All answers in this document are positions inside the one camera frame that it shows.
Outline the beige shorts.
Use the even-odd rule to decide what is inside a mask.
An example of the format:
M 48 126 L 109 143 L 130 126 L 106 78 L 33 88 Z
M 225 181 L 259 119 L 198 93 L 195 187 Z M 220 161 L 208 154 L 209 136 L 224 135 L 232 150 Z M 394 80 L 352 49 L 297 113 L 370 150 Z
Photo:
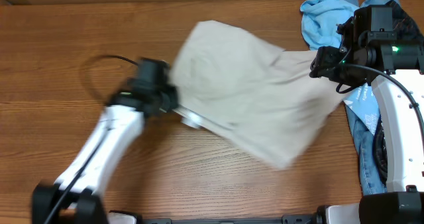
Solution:
M 203 127 L 277 169 L 289 167 L 343 101 L 311 78 L 314 50 L 289 51 L 242 28 L 197 23 L 170 72 L 185 124 Z

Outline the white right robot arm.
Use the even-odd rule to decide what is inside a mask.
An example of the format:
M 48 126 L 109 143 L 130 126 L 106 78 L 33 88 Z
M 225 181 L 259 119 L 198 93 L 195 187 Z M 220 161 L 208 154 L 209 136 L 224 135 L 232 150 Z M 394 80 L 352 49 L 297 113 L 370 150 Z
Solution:
M 343 52 L 318 49 L 312 78 L 340 85 L 368 83 L 383 122 L 388 158 L 387 192 L 359 203 L 317 211 L 322 223 L 423 222 L 423 47 L 416 41 L 373 40 Z

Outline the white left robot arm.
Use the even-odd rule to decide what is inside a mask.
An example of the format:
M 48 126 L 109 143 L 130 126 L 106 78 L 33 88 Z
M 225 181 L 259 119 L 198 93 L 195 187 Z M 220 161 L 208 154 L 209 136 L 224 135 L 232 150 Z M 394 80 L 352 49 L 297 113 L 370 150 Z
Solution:
M 169 84 L 121 89 L 113 94 L 76 159 L 51 186 L 32 193 L 32 223 L 67 223 L 60 212 L 73 208 L 72 223 L 110 223 L 102 195 L 130 144 L 143 132 L 145 120 L 178 106 L 176 87 Z

